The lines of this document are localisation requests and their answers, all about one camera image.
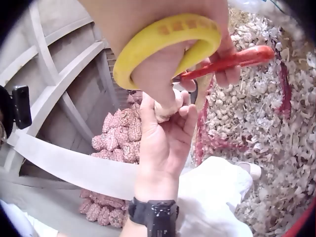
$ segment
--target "pink sack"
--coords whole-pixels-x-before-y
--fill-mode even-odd
[[[108,113],[102,127],[102,132],[107,133],[110,129],[111,122],[113,120],[113,115],[111,113]]]
[[[82,188],[80,191],[80,198],[89,198],[91,191],[85,188]]]
[[[118,141],[118,144],[120,147],[122,147],[124,143],[130,142],[130,138],[128,137],[128,128],[126,127],[116,128],[115,138]]]
[[[131,106],[131,109],[133,110],[134,114],[138,119],[140,119],[140,105],[135,103]]]
[[[132,109],[124,109],[121,112],[120,125],[123,127],[128,127],[132,119],[135,117],[134,111]]]
[[[110,128],[117,128],[120,126],[120,119],[121,119],[122,111],[118,109],[115,114],[113,115],[113,119],[110,124]]]
[[[120,208],[114,209],[110,213],[110,224],[115,228],[123,227],[123,220],[124,220],[124,211]]]
[[[124,154],[124,162],[125,163],[136,163],[137,162],[137,156],[136,156],[136,146],[134,143],[125,143],[123,145],[123,154]]]
[[[98,216],[98,223],[101,226],[107,226],[110,224],[110,210],[108,207],[103,207]]]
[[[112,128],[106,135],[105,135],[105,142],[106,142],[106,149],[108,151],[113,151],[115,148],[118,148],[119,143],[115,137],[115,128]]]
[[[87,220],[91,222],[96,221],[98,219],[100,211],[101,207],[97,203],[93,203],[87,212]]]
[[[79,207],[79,212],[81,214],[86,214],[89,211],[91,205],[92,201],[90,199],[85,199]]]
[[[100,151],[101,150],[101,135],[93,137],[91,144],[95,150]]]
[[[138,118],[134,118],[128,128],[128,137],[131,142],[137,142],[142,137],[142,124]]]
[[[113,161],[124,162],[124,153],[122,149],[114,149]]]

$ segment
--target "garlic skin pile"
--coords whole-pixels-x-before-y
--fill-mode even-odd
[[[169,118],[174,115],[176,112],[179,111],[179,109],[183,105],[183,97],[181,95],[181,92],[177,89],[173,89],[174,95],[175,95],[175,107],[173,108],[163,108],[157,101],[155,101],[155,115],[158,123],[163,123],[165,121],[168,121]]]
[[[292,40],[281,27],[250,15],[231,36],[238,51],[268,45],[270,63],[242,69],[238,85],[208,90],[202,134],[204,158],[225,157],[258,164],[263,178],[254,184],[236,216],[254,236],[281,237],[315,197],[315,49]],[[290,111],[280,111],[286,66]]]

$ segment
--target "watch strap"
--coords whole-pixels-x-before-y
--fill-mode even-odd
[[[138,201],[134,197],[128,207],[128,213],[130,215],[131,221],[140,225],[146,225],[146,208],[147,203]]]

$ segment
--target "hand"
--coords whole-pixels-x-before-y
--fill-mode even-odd
[[[158,124],[154,100],[143,93],[140,106],[143,134],[135,185],[135,197],[140,201],[177,199],[179,176],[198,119],[195,105],[188,105],[188,92],[181,94],[184,106],[169,121]]]
[[[199,12],[196,13],[199,15],[204,15],[217,22],[222,32],[222,42],[220,47],[215,54],[206,60],[206,62],[208,61],[208,63],[212,63],[235,53],[236,48],[232,43],[228,33],[227,1],[207,0],[200,1],[195,4],[195,10],[199,9],[199,7],[204,8],[203,10],[199,9]],[[145,91],[151,97],[156,99],[161,105],[166,105],[172,101],[168,96],[169,94],[172,94],[170,78],[173,77],[179,62],[183,57],[185,49],[189,48],[194,43],[195,41],[181,42],[172,46],[168,46],[151,55],[134,69],[131,76],[132,79],[141,90]],[[229,84],[237,84],[240,79],[240,67],[238,66],[222,72],[217,72],[215,76],[217,83],[222,87],[226,87]],[[195,83],[193,80],[184,81],[181,83],[181,86],[188,91],[195,90]],[[165,92],[165,94],[163,94],[164,98],[160,98],[158,95],[158,93],[161,91]]]
[[[193,13],[217,22],[222,32],[222,42],[217,52],[210,57],[217,61],[236,51],[228,33],[227,0],[79,0],[87,9],[116,56],[137,32],[168,16]],[[172,108],[175,96],[171,78],[183,58],[185,49],[194,41],[185,41],[168,46],[149,56],[132,72],[131,78],[138,88],[149,94],[162,107]],[[220,86],[238,83],[240,68],[231,68],[216,73]],[[193,81],[182,84],[189,91],[195,90]]]

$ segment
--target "bracelet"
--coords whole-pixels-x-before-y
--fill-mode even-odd
[[[196,43],[185,52],[174,77],[216,52],[221,43],[219,27],[207,17],[190,13],[154,22],[123,48],[113,68],[114,80],[124,89],[137,90],[131,73],[142,61],[167,46],[195,39]]]

